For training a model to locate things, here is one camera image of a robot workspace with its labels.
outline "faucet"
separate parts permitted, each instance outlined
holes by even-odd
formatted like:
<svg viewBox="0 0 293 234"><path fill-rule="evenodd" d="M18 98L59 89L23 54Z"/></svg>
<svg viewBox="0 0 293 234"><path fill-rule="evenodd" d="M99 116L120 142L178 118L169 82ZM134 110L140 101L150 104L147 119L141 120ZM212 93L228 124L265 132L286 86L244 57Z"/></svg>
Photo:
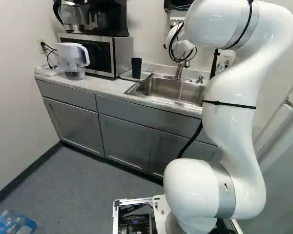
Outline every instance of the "faucet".
<svg viewBox="0 0 293 234"><path fill-rule="evenodd" d="M190 67L190 62L189 61L183 61L178 63L178 67L177 67L177 71L176 71L176 75L175 78L176 79L181 79L181 74L182 74L182 70L183 68L188 68Z"/></svg>
<svg viewBox="0 0 293 234"><path fill-rule="evenodd" d="M204 76L200 75L198 80L196 81L196 84L203 84L203 78L204 78Z"/></svg>

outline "black cup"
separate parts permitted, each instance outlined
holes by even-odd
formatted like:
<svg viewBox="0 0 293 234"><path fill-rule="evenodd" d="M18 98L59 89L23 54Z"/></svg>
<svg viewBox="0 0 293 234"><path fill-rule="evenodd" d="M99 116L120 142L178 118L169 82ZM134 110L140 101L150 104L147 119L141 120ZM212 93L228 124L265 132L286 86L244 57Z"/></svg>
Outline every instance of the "black cup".
<svg viewBox="0 0 293 234"><path fill-rule="evenodd" d="M140 79L142 58L131 58L132 78Z"/></svg>

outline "electronics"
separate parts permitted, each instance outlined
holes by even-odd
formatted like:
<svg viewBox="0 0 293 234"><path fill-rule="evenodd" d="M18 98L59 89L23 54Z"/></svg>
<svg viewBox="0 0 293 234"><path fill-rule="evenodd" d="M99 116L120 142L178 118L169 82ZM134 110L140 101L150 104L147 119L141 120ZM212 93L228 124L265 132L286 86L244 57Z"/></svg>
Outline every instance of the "electronics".
<svg viewBox="0 0 293 234"><path fill-rule="evenodd" d="M129 36L126 0L55 0L53 11L68 33Z"/></svg>
<svg viewBox="0 0 293 234"><path fill-rule="evenodd" d="M90 64L86 73L115 78L131 69L132 37L104 37L86 34L60 33L60 42L83 45L89 53Z"/></svg>
<svg viewBox="0 0 293 234"><path fill-rule="evenodd" d="M124 216L119 222L119 233L151 234L149 214L131 214Z"/></svg>

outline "drawer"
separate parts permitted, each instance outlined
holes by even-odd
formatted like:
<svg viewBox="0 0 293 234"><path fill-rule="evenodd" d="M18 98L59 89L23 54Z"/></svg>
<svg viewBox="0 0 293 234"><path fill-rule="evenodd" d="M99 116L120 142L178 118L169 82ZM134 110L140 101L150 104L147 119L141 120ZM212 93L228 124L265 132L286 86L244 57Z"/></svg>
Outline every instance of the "drawer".
<svg viewBox="0 0 293 234"><path fill-rule="evenodd" d="M62 101L74 106L83 107L91 111L97 111L94 94L67 88L61 85L37 80L42 96Z"/></svg>
<svg viewBox="0 0 293 234"><path fill-rule="evenodd" d="M120 101L96 95L98 112L133 123L162 130L168 133L190 138L201 120L167 111L158 110L130 102ZM197 137L198 141L214 144L204 130Z"/></svg>

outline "microwave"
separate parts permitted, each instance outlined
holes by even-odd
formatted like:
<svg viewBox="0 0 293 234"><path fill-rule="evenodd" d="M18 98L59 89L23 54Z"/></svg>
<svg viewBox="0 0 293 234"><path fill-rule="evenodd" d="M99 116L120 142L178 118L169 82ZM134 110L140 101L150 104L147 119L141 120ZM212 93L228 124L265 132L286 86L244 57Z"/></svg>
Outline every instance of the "microwave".
<svg viewBox="0 0 293 234"><path fill-rule="evenodd" d="M115 78L131 69L132 37L105 37L86 34L59 33L59 42L79 43L87 48L90 74Z"/></svg>

